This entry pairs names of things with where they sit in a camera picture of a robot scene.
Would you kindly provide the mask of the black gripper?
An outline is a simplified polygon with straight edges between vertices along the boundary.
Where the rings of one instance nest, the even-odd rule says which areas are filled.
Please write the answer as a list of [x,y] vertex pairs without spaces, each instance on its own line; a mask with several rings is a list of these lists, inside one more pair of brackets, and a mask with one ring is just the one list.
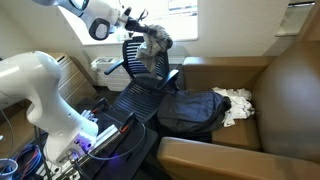
[[125,29],[128,31],[147,33],[149,35],[155,35],[157,31],[147,26],[142,26],[139,22],[131,17],[128,18]]

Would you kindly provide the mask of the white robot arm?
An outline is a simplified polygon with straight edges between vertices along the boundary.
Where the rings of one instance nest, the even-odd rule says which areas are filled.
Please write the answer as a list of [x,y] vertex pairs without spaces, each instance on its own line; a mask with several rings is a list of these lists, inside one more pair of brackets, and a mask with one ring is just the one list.
[[[42,6],[60,6],[83,21],[88,34],[105,40],[118,27],[154,35],[156,31],[120,11],[107,0],[33,0]],[[98,125],[74,110],[59,94],[62,70],[51,55],[42,51],[18,54],[0,61],[0,104],[3,108],[29,100],[27,119],[46,131],[45,157],[62,166],[70,153],[83,156],[97,142]]]

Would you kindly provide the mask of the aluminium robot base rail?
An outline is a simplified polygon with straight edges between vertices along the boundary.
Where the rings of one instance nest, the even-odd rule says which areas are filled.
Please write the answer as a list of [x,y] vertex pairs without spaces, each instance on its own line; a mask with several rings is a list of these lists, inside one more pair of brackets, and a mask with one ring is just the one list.
[[77,168],[88,163],[92,157],[109,146],[121,134],[122,123],[106,114],[94,117],[93,113],[84,110],[82,114],[71,114],[68,120],[76,120],[76,128],[65,127],[54,136],[48,132],[43,153],[49,171],[38,170],[44,180],[79,180]]

